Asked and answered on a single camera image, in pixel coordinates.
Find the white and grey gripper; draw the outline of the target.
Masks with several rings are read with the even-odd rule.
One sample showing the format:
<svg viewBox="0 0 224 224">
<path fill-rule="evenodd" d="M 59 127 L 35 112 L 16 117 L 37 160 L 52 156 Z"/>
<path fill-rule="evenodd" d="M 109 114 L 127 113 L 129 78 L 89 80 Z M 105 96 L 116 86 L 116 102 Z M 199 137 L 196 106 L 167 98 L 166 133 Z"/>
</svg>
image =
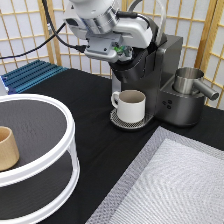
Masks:
<svg viewBox="0 0 224 224">
<path fill-rule="evenodd" d="M 116 63 L 132 59 L 132 50 L 146 49 L 153 39 L 150 22 L 134 12 L 107 9 L 95 18 L 82 18 L 74 9 L 65 13 L 64 22 L 72 33 L 87 41 L 80 51 L 87 57 Z M 114 47 L 124 46 L 119 56 Z"/>
</svg>

